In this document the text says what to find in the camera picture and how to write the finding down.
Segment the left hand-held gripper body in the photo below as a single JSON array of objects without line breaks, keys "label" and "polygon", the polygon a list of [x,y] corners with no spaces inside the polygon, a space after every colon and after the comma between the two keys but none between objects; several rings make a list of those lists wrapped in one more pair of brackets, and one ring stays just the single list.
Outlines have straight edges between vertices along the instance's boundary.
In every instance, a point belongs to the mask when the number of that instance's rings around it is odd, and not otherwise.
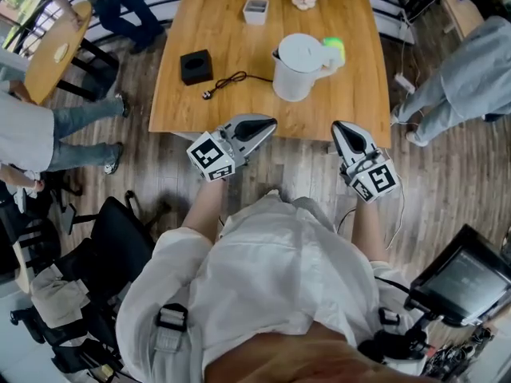
[{"label": "left hand-held gripper body", "polygon": [[225,180],[248,163],[239,139],[239,135],[243,136],[243,123],[246,121],[231,121],[212,132],[204,132],[187,149],[188,158],[208,182]]}]

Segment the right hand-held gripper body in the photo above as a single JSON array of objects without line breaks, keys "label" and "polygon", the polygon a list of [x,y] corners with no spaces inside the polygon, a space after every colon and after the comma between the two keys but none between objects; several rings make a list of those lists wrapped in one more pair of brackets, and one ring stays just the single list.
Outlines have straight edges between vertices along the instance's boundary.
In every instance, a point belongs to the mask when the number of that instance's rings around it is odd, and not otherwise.
[{"label": "right hand-held gripper body", "polygon": [[345,184],[365,203],[372,203],[397,187],[397,173],[392,160],[377,148],[340,171]]}]

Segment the white electric kettle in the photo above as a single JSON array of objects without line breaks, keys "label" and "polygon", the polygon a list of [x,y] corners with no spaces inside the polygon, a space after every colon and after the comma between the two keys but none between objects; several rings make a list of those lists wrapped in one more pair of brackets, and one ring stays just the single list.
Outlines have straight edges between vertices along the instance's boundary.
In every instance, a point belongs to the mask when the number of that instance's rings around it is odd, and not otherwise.
[{"label": "white electric kettle", "polygon": [[324,45],[308,34],[287,35],[272,52],[272,58],[273,90],[288,102],[304,100],[318,79],[335,74],[346,61],[338,46]]}]

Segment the person's right forearm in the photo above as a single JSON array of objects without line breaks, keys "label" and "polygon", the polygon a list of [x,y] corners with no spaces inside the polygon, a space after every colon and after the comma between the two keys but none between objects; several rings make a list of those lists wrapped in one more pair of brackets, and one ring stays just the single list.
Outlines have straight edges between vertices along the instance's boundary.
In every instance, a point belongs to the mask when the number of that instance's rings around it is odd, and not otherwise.
[{"label": "person's right forearm", "polygon": [[357,198],[351,242],[370,262],[388,261],[376,202],[365,203]]}]

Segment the person's left forearm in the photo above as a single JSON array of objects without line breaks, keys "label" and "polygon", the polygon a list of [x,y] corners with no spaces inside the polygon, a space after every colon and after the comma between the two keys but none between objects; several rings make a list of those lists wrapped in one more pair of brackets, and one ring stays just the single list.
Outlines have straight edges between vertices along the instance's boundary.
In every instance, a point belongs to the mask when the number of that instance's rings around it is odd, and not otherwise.
[{"label": "person's left forearm", "polygon": [[225,188],[225,180],[203,182],[182,226],[215,243]]}]

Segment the person's light trousers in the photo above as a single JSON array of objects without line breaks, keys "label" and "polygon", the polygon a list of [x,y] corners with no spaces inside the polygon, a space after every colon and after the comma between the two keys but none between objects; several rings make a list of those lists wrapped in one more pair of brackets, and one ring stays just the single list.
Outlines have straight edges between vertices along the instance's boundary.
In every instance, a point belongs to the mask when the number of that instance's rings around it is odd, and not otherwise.
[{"label": "person's light trousers", "polygon": [[319,221],[326,229],[334,233],[337,233],[335,225],[326,216],[326,214],[323,212],[318,203],[314,201],[312,198],[302,196],[299,197],[298,199],[293,200],[292,204],[296,208],[302,208],[309,211],[316,218],[316,220]]}]

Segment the white power strip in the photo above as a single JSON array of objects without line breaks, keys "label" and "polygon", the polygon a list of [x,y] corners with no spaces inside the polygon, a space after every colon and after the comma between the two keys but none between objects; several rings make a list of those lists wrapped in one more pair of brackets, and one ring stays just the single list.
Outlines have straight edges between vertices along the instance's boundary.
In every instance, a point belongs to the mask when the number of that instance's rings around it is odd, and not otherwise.
[{"label": "white power strip", "polygon": [[394,75],[394,80],[409,94],[413,94],[415,92],[415,85],[412,84],[402,73],[396,73]]}]

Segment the black cube tissue box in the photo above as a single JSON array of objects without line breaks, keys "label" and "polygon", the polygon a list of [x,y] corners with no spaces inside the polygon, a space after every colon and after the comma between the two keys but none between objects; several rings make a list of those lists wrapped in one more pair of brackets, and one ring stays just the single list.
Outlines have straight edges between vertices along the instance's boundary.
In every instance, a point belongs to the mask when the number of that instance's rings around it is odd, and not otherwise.
[{"label": "black cube tissue box", "polygon": [[180,78],[187,86],[213,79],[212,58],[207,49],[180,57]]}]

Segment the white divided organizer box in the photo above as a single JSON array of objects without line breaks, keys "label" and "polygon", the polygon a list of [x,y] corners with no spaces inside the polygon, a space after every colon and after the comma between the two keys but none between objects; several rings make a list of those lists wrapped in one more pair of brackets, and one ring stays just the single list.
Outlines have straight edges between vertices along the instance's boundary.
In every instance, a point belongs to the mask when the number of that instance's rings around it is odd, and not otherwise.
[{"label": "white divided organizer box", "polygon": [[242,10],[248,25],[262,26],[267,20],[268,0],[247,0]]}]

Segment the person's white shirt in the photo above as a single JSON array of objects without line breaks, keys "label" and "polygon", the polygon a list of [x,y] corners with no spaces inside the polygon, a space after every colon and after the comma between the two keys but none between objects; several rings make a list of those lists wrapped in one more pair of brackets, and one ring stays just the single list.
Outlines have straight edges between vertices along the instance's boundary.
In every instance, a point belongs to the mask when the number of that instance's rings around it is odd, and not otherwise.
[{"label": "person's white shirt", "polygon": [[307,210],[272,192],[230,216],[211,243],[180,227],[165,232],[117,315],[126,369],[142,383],[200,383],[208,365],[258,334],[303,335],[314,323],[352,346],[407,311],[399,270],[370,262]]}]

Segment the black office chair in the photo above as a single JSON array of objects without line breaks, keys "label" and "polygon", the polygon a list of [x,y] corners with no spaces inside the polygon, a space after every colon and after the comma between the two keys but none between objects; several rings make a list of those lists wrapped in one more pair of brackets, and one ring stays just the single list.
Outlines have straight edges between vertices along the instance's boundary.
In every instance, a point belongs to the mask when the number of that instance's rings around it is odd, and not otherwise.
[{"label": "black office chair", "polygon": [[15,194],[0,181],[0,284],[20,275],[22,266],[38,267],[60,252],[57,229],[48,218],[52,203],[63,209],[61,193],[83,194],[83,187],[71,188],[65,181],[51,176],[37,198],[25,198],[21,212]]},{"label": "black office chair", "polygon": [[121,292],[141,273],[152,256],[155,242],[150,227],[134,214],[129,203],[110,196],[94,215],[78,215],[69,204],[62,215],[71,232],[79,223],[92,222],[88,237],[54,262],[66,281],[81,281],[88,290],[89,303],[82,319],[61,328],[69,342],[83,337],[76,346],[53,345],[52,362],[63,373],[76,373],[108,365],[121,368],[115,321]]}]

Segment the black monitor screen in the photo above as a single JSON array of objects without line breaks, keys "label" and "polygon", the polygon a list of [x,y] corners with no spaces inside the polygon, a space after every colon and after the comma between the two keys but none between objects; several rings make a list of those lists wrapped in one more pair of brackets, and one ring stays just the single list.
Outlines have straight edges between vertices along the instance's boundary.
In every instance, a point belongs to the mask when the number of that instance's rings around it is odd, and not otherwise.
[{"label": "black monitor screen", "polygon": [[511,292],[511,266],[491,243],[465,224],[410,284],[405,308],[451,327],[476,326]]}]

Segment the light wooden desk white legs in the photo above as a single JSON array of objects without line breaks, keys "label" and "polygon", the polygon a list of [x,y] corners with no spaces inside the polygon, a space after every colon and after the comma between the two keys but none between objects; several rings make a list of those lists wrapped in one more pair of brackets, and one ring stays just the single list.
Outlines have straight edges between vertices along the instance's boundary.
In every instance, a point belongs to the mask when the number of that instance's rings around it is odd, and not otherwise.
[{"label": "light wooden desk white legs", "polygon": [[449,17],[443,29],[444,34],[455,31],[459,39],[463,40],[484,22],[480,11],[470,0],[441,1]]}]

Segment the round wooden side table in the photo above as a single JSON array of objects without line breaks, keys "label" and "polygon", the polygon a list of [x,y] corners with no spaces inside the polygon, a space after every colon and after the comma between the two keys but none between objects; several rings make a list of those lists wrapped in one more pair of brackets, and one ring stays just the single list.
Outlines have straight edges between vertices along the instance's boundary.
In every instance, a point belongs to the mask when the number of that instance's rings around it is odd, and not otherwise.
[{"label": "round wooden side table", "polygon": [[[57,19],[42,37],[26,70],[25,87],[31,99],[40,105],[50,98],[56,88],[78,95],[88,101],[96,101],[100,98],[98,93],[71,84],[63,79],[70,65],[75,65],[84,70],[103,89],[109,89],[108,76],[94,68],[91,63],[78,59],[77,52],[79,49],[89,51],[96,60],[103,62],[114,71],[119,69],[119,61],[115,57],[85,38],[93,12],[90,2],[79,2],[73,5],[73,9],[83,20],[81,28],[79,30],[74,29],[65,16]],[[68,53],[60,63],[55,63],[53,53],[58,46],[64,43],[69,44]]]}]

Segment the beige cloth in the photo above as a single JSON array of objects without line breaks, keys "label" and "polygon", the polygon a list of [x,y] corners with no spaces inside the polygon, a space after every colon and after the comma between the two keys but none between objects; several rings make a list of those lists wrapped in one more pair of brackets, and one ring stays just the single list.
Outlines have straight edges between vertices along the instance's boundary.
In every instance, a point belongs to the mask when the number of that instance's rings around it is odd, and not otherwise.
[{"label": "beige cloth", "polygon": [[82,309],[90,304],[88,293],[80,279],[64,280],[55,264],[41,271],[30,284],[31,301],[50,329],[82,320]]}]

